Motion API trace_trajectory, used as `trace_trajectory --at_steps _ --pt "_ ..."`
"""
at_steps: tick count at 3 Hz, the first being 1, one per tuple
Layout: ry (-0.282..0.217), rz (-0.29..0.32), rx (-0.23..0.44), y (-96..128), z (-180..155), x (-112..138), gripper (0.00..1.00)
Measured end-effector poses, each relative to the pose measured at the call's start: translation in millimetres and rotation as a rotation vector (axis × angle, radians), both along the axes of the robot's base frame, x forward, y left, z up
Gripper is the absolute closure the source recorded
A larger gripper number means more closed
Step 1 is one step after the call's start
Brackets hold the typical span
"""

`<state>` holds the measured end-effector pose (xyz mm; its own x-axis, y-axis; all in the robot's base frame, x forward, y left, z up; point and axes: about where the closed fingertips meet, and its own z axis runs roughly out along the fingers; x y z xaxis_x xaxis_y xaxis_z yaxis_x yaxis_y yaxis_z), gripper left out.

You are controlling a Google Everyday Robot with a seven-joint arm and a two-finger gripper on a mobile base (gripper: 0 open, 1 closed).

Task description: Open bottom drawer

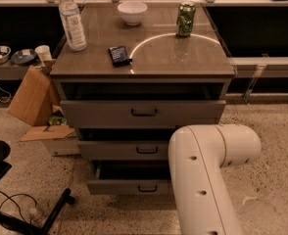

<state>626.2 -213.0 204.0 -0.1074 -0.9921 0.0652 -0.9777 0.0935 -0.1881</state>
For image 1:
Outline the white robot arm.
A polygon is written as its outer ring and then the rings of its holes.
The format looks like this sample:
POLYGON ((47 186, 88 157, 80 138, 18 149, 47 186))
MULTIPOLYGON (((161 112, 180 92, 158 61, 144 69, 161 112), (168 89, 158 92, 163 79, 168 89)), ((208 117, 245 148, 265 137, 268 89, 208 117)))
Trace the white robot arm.
POLYGON ((259 135, 242 124, 188 125, 168 143, 170 178, 182 235, 243 235, 220 169, 261 155, 259 135))

